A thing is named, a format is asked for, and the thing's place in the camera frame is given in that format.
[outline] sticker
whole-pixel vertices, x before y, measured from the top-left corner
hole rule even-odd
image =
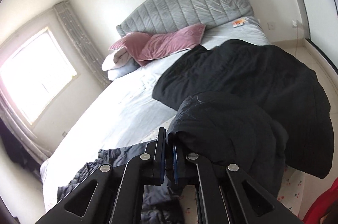
[[[243,24],[245,24],[247,22],[246,18],[241,18],[238,19],[237,21],[233,22],[233,27],[239,27],[242,26]]]

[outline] baseboard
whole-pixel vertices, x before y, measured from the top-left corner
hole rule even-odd
[[[303,47],[304,46],[304,39],[277,41],[277,42],[274,42],[272,44],[280,47],[281,49]]]
[[[338,94],[338,74],[337,68],[332,67],[332,65],[325,59],[325,57],[314,47],[309,41],[304,40],[304,46],[308,50],[308,52],[312,55],[312,57],[318,62],[318,64],[322,67],[326,76],[331,81],[332,86]]]

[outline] white pillow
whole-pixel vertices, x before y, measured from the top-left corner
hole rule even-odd
[[[130,54],[126,48],[121,47],[119,49],[112,50],[102,64],[102,70],[107,71],[123,67],[131,59]]]
[[[123,67],[109,70],[108,79],[110,81],[114,81],[115,79],[119,77],[122,77],[128,73],[135,71],[139,67],[140,65],[137,62],[135,62],[133,58],[131,58]]]

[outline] red object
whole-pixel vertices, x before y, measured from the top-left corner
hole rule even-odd
[[[336,200],[338,200],[338,178],[333,182],[332,187],[318,197],[312,204],[303,222],[305,224],[318,224],[320,219],[325,216],[327,209]]]

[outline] gray curtain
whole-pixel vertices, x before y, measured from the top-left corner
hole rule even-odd
[[[4,93],[0,89],[0,118],[10,130],[10,132],[19,140],[25,150],[40,165],[52,156],[52,153],[37,144],[37,137],[22,122],[15,113],[10,103],[6,100]]]
[[[94,76],[100,82],[101,86],[105,89],[111,81],[109,81],[106,72],[102,71],[101,68],[104,58],[84,31],[79,19],[72,9],[72,6],[68,1],[63,1],[54,5],[53,8],[59,22],[66,31],[73,45],[76,47],[77,51],[80,53]]]

